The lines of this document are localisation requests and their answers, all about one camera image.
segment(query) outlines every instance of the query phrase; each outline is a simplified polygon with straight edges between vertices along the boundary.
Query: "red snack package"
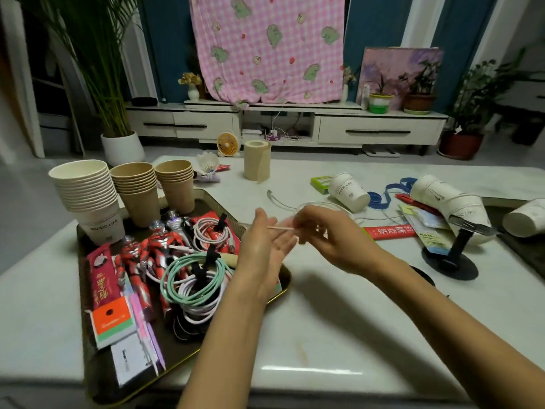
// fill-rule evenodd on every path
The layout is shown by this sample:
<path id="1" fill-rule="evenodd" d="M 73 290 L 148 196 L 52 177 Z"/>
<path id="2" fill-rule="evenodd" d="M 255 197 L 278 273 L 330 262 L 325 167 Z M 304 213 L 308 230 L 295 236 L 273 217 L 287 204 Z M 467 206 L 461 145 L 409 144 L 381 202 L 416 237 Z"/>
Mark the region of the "red snack package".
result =
<path id="1" fill-rule="evenodd" d="M 113 266 L 110 244 L 106 243 L 87 256 L 91 272 L 91 288 L 93 290 L 93 310 L 121 297 L 117 285 L 116 270 Z"/>
<path id="2" fill-rule="evenodd" d="M 197 222 L 201 218 L 214 218 L 219 220 L 220 218 L 214 211 L 210 211 L 202 216 L 196 216 L 194 218 L 191 218 L 194 222 Z M 229 227 L 231 234 L 233 235 L 233 239 L 235 241 L 235 251 L 233 254 L 238 255 L 240 250 L 240 240 L 235 235 L 235 232 L 233 231 L 233 228 L 227 223 L 227 226 Z M 217 231 L 213 230 L 213 227 L 209 227 L 205 232 L 203 232 L 204 236 L 211 239 L 217 239 L 219 236 L 221 236 L 221 233 L 218 233 Z M 208 243 L 201 243 L 201 246 L 203 250 L 208 250 L 209 244 Z M 229 253 L 229 241 L 227 241 L 221 249 L 218 251 L 219 253 Z"/>
<path id="3" fill-rule="evenodd" d="M 385 227 L 364 227 L 364 230 L 375 241 L 381 239 L 416 237 L 416 232 L 412 229 L 410 224 L 387 225 Z"/>

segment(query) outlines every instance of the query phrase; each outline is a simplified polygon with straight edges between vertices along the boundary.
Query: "roll of tape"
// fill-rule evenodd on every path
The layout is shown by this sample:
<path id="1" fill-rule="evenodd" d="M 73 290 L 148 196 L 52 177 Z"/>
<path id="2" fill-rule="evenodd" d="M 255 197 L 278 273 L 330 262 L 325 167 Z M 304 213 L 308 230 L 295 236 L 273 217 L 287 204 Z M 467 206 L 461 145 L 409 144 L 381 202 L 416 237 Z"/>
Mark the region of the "roll of tape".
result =
<path id="1" fill-rule="evenodd" d="M 244 177 L 262 182 L 271 174 L 271 144 L 265 141 L 247 141 L 244 144 Z"/>

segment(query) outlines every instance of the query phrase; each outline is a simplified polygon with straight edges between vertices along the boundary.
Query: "checkered blanket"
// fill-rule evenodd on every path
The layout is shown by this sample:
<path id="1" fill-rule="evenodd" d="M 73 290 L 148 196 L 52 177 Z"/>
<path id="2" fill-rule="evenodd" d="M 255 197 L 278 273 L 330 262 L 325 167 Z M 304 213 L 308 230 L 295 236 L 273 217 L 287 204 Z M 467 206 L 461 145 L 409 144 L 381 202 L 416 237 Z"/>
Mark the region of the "checkered blanket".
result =
<path id="1" fill-rule="evenodd" d="M 190 0 L 201 72 L 244 108 L 342 95 L 344 0 Z"/>

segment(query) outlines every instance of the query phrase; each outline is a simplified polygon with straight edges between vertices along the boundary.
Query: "table surface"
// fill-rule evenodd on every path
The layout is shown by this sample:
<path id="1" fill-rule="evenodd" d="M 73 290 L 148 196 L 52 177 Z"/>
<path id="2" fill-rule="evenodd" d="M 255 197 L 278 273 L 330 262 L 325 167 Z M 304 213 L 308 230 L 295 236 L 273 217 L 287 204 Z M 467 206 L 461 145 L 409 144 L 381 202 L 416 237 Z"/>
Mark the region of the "table surface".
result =
<path id="1" fill-rule="evenodd" d="M 267 198 L 268 189 L 289 206 L 326 200 L 310 186 L 310 178 L 339 172 L 351 172 L 367 191 L 381 192 L 400 178 L 432 173 L 482 196 L 545 196 L 545 175 L 536 168 L 272 160 L 271 178 L 257 184 L 244 179 L 243 160 L 225 163 L 232 168 L 219 173 L 221 184 L 202 187 L 244 222 L 251 222 L 258 206 L 279 219 L 291 214 Z M 386 215 L 396 215 L 396 204 Z M 385 217 L 371 209 L 358 216 Z M 480 270 L 474 281 L 455 281 L 429 268 L 416 238 L 380 245 L 432 276 L 437 289 L 545 369 L 545 281 L 500 241 L 467 253 Z M 266 313 L 253 388 L 465 400 L 411 320 L 367 280 L 330 265 L 309 245 L 297 246 L 285 264 L 293 284 Z M 0 382 L 81 383 L 79 313 L 74 221 L 0 276 Z M 185 384 L 192 364 L 167 375 L 160 386 Z"/>

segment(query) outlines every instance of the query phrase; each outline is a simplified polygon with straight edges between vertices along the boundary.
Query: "painting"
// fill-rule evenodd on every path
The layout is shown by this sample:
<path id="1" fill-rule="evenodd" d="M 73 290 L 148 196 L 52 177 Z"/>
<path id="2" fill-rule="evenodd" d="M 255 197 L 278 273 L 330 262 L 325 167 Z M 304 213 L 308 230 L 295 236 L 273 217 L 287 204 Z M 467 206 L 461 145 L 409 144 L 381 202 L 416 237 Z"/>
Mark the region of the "painting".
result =
<path id="1" fill-rule="evenodd" d="M 382 76 L 384 94 L 394 95 L 390 110 L 401 109 L 409 86 L 424 68 L 422 62 L 427 60 L 441 63 L 443 54 L 438 48 L 367 47 L 361 63 L 356 102 L 361 104 L 366 84 L 369 85 L 371 93 L 376 93 Z"/>

